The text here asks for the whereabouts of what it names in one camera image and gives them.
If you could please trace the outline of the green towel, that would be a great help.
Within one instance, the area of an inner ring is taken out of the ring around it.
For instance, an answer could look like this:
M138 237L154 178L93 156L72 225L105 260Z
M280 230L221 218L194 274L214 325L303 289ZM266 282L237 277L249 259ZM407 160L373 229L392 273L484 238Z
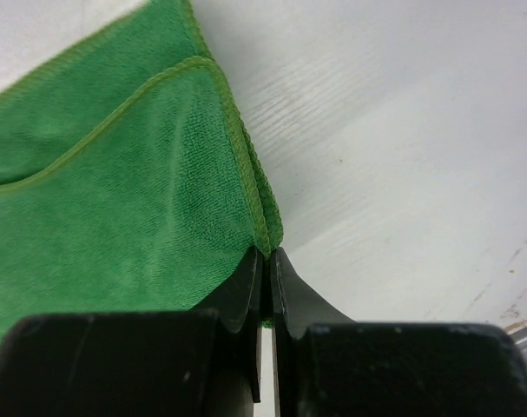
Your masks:
M33 314L187 309L280 211L187 1L151 1L0 93L0 342Z

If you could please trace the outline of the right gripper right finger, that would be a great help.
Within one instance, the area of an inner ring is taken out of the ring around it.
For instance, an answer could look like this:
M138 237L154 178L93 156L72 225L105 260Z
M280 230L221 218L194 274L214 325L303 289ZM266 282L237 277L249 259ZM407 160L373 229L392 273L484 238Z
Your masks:
M301 340L307 331L329 334L334 327L354 324L298 275L283 248L271 254L269 274L273 324L289 338Z

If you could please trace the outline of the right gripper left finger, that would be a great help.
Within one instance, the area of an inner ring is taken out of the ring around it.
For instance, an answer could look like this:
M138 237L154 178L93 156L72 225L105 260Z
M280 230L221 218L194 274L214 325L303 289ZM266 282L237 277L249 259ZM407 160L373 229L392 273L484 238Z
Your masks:
M193 310L215 311L224 328L231 334L260 330L261 283L263 255L251 247L243 255L234 272Z

